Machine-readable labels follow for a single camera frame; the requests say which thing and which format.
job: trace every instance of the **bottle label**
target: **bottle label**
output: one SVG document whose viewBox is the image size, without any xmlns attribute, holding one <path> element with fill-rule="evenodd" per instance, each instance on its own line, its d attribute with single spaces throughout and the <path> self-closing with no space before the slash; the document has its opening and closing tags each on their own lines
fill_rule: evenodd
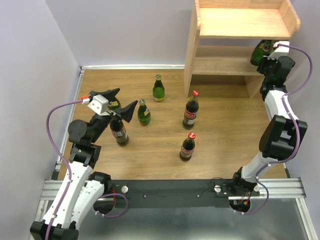
<svg viewBox="0 0 320 240">
<path fill-rule="evenodd" d="M 195 119 L 198 115 L 198 111 L 197 112 L 188 112 L 187 109 L 184 110 L 184 115 L 188 118 L 188 119 Z"/>
<path fill-rule="evenodd" d="M 115 136 L 116 138 L 119 138 L 119 137 L 122 137 L 123 135 L 125 135 L 127 131 L 126 131 L 125 126 L 123 126 L 123 128 L 120 131 L 112 131 L 111 130 L 111 132 L 112 132 L 113 136 Z"/>
<path fill-rule="evenodd" d="M 161 97 L 161 98 L 156 98 L 156 97 L 153 97 L 153 99 L 157 102 L 161 102 L 165 99 L 165 97 Z"/>
<path fill-rule="evenodd" d="M 118 102 L 117 101 L 110 101 L 108 106 L 118 106 Z"/>
<path fill-rule="evenodd" d="M 189 119 L 189 120 L 187 121 L 187 124 L 189 124 L 189 125 L 194 124 L 195 121 L 196 121 L 195 118 L 194 118 L 194 119 Z"/>
<path fill-rule="evenodd" d="M 181 147 L 181 153 L 184 157 L 189 157 L 194 153 L 194 149 L 192 150 L 186 150 L 183 146 Z"/>
<path fill-rule="evenodd" d="M 146 108 L 145 111 L 144 111 L 144 115 L 147 116 L 148 113 L 150 113 L 149 108 Z"/>
</svg>

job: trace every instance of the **cable connector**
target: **cable connector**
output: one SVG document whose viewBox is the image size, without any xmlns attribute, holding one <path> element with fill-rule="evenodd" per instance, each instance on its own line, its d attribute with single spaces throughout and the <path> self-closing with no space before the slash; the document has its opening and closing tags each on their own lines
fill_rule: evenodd
<svg viewBox="0 0 320 240">
<path fill-rule="evenodd" d="M 81 100 L 82 104 L 88 104 L 90 102 L 90 98 L 88 96 L 83 96 Z"/>
</svg>

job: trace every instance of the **cola bottle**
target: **cola bottle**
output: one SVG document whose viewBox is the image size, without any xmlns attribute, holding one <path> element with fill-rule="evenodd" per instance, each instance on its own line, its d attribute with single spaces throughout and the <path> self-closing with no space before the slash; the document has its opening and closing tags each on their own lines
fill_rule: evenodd
<svg viewBox="0 0 320 240">
<path fill-rule="evenodd" d="M 126 128 L 124 126 L 124 123 L 122 122 L 122 119 L 120 120 L 112 119 L 110 122 L 110 129 L 111 129 L 112 135 L 115 137 L 116 142 L 120 146 L 125 146 L 129 143 L 129 137 L 128 137 Z"/>
<path fill-rule="evenodd" d="M 190 132 L 186 140 L 183 141 L 180 151 L 180 158 L 183 161 L 189 161 L 194 152 L 196 143 L 195 143 L 196 134 L 194 132 Z"/>
<path fill-rule="evenodd" d="M 184 118 L 182 121 L 182 125 L 185 129 L 192 129 L 195 125 L 196 117 L 199 110 L 198 95 L 198 91 L 193 91 L 190 101 L 188 101 L 185 106 Z"/>
</svg>

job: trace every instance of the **grey floor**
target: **grey floor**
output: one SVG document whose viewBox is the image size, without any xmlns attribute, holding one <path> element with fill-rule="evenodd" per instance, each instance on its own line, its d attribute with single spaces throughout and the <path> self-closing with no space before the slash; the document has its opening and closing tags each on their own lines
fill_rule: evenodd
<svg viewBox="0 0 320 240">
<path fill-rule="evenodd" d="M 252 208 L 264 200 L 253 199 Z M 140 208 L 119 218 L 90 211 L 79 240 L 307 240 L 295 199 L 270 199 L 252 215 L 231 208 Z"/>
</svg>

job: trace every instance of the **wooden shelf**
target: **wooden shelf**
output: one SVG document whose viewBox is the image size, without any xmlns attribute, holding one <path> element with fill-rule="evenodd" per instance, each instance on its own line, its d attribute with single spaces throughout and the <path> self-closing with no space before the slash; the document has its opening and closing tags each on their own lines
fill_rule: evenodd
<svg viewBox="0 0 320 240">
<path fill-rule="evenodd" d="M 192 75 L 244 76 L 249 96 L 263 75 L 250 64 L 253 47 L 200 46 L 200 38 L 291 40 L 300 19 L 290 0 L 194 0 L 184 64 L 184 95 Z"/>
<path fill-rule="evenodd" d="M 291 35 L 279 9 L 200 8 L 200 38 L 277 39 Z"/>
<path fill-rule="evenodd" d="M 261 76 L 250 63 L 251 46 L 198 46 L 193 74 Z"/>
</svg>

